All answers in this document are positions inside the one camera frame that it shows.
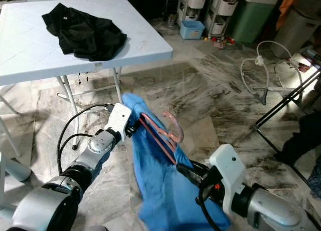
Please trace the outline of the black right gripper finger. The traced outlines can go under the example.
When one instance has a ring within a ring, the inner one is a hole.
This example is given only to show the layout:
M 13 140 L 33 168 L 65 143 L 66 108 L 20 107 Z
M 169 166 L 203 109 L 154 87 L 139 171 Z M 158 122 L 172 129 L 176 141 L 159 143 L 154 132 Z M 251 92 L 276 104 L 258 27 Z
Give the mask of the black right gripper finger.
M 206 177 L 210 167 L 199 162 L 191 162 L 191 167 L 185 164 L 177 163 L 176 169 L 179 173 L 183 174 L 193 185 L 197 187 L 205 187 L 211 189 L 212 185 L 202 186 L 201 183 Z

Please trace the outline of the pink-red plastic clothes hanger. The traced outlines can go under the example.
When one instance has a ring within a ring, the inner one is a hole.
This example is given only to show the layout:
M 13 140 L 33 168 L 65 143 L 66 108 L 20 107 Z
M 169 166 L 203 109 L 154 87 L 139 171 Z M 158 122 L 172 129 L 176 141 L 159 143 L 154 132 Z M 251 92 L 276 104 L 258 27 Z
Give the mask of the pink-red plastic clothes hanger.
M 184 131 L 174 114 L 166 110 L 163 112 L 163 116 L 172 121 L 176 128 L 176 132 L 165 130 L 159 126 L 151 116 L 144 112 L 140 115 L 138 121 L 144 126 L 172 164 L 176 165 L 177 161 L 175 160 L 175 151 L 179 147 L 178 144 L 184 139 Z

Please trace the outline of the black metal drying rack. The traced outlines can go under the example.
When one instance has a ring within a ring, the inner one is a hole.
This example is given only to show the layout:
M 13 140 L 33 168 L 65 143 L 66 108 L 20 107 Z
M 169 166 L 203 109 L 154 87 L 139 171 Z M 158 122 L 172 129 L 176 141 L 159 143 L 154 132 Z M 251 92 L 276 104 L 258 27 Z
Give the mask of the black metal drying rack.
M 290 93 L 287 93 L 286 96 L 282 98 L 282 100 L 277 103 L 274 107 L 272 107 L 266 114 L 264 114 L 261 118 L 259 118 L 250 129 L 254 130 L 258 133 L 261 138 L 266 141 L 266 143 L 276 151 L 276 159 L 280 161 L 282 164 L 286 164 L 291 167 L 291 169 L 295 172 L 295 174 L 309 187 L 308 177 L 303 176 L 303 174 L 295 167 L 295 162 L 298 158 L 303 156 L 301 154 L 288 154 L 287 152 L 282 151 L 280 148 L 277 148 L 273 142 L 264 135 L 261 131 L 261 126 L 263 126 L 267 121 L 269 121 L 273 116 L 275 116 L 280 110 L 284 109 L 290 102 L 295 102 L 297 105 L 300 105 L 300 101 L 298 101 L 295 97 L 302 96 L 303 92 L 306 88 L 308 88 L 312 82 L 321 78 L 321 70 L 315 71 L 312 75 L 303 81 L 298 87 L 293 89 Z

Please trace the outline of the black garment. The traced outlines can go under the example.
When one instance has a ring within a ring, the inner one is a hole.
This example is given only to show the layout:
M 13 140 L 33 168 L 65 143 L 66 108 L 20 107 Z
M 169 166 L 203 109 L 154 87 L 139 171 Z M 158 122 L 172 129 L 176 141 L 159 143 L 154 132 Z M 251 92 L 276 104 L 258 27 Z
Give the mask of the black garment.
M 50 34 L 58 38 L 64 54 L 88 61 L 110 61 L 122 50 L 127 34 L 112 20 L 57 4 L 42 20 Z

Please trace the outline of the blue plaid shirt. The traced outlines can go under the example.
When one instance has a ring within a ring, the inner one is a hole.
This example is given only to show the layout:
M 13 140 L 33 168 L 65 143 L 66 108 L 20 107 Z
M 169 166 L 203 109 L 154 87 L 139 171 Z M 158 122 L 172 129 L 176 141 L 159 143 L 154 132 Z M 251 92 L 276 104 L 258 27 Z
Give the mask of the blue plaid shirt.
M 321 157 L 317 158 L 308 183 L 314 197 L 321 199 Z

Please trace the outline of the light blue plastic bin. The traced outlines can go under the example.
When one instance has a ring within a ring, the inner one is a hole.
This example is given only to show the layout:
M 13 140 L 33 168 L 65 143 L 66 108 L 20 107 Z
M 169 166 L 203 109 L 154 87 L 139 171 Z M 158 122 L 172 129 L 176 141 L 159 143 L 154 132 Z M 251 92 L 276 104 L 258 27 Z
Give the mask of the light blue plastic bin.
M 180 27 L 180 35 L 186 40 L 200 40 L 206 28 L 200 21 L 188 20 L 181 21 Z

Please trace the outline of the small red toy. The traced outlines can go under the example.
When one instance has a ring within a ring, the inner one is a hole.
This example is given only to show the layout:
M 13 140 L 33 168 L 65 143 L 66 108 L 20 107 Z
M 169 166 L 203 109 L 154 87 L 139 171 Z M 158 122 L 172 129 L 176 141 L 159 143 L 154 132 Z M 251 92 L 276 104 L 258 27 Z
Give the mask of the small red toy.
M 209 40 L 214 43 L 220 43 L 221 45 L 234 45 L 236 43 L 231 37 L 210 37 Z

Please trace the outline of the white folding table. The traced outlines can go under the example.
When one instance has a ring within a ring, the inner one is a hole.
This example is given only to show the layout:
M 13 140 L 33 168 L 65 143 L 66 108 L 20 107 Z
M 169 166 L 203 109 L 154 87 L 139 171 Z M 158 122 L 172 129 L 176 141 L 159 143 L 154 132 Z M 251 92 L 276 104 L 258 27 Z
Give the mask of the white folding table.
M 64 54 L 42 18 L 59 4 L 113 21 L 127 36 L 124 47 L 114 59 L 103 62 Z M 107 75 L 112 78 L 111 87 L 121 96 L 122 69 L 168 60 L 174 55 L 170 44 L 128 0 L 50 0 L 2 5 L 0 51 L 1 85 L 55 78 L 63 90 L 61 98 L 71 105 L 71 114 L 78 112 L 71 75 Z

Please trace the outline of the white drawer cart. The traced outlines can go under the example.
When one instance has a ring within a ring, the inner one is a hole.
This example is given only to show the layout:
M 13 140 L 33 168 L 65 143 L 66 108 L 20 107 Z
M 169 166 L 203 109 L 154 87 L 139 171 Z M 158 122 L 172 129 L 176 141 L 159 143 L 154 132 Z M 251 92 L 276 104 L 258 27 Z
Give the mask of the white drawer cart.
M 208 37 L 222 37 L 238 0 L 210 0 L 205 16 Z
M 206 5 L 206 0 L 179 0 L 177 6 L 177 23 L 183 21 L 197 21 L 201 10 Z

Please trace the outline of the green storage bin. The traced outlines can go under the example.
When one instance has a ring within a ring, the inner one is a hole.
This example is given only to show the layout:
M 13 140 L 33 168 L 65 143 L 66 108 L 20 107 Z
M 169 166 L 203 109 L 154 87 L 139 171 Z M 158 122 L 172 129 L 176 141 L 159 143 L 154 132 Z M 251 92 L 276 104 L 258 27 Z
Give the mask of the green storage bin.
M 235 42 L 252 43 L 263 31 L 278 0 L 238 0 L 226 36 Z

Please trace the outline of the grey trash bin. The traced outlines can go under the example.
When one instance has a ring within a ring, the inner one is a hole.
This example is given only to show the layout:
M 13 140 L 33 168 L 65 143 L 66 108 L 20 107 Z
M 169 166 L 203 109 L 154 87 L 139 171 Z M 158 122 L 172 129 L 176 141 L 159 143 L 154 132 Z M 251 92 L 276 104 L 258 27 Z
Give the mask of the grey trash bin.
M 285 23 L 273 39 L 280 46 L 273 44 L 271 50 L 273 50 L 275 56 L 280 58 L 293 56 L 295 52 L 302 48 L 303 43 L 312 36 L 319 25 L 321 25 L 321 18 L 308 18 L 298 9 L 291 9 L 287 14 Z

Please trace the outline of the orange cloth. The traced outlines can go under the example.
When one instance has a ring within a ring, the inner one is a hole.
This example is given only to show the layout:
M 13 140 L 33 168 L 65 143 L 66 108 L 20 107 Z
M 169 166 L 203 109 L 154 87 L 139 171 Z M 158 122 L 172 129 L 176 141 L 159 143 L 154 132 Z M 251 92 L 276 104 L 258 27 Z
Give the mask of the orange cloth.
M 287 14 L 290 11 L 290 9 L 295 5 L 296 0 L 282 0 L 280 6 L 279 6 L 279 18 L 276 22 L 276 30 L 278 31 L 282 25 L 285 23 L 287 19 Z

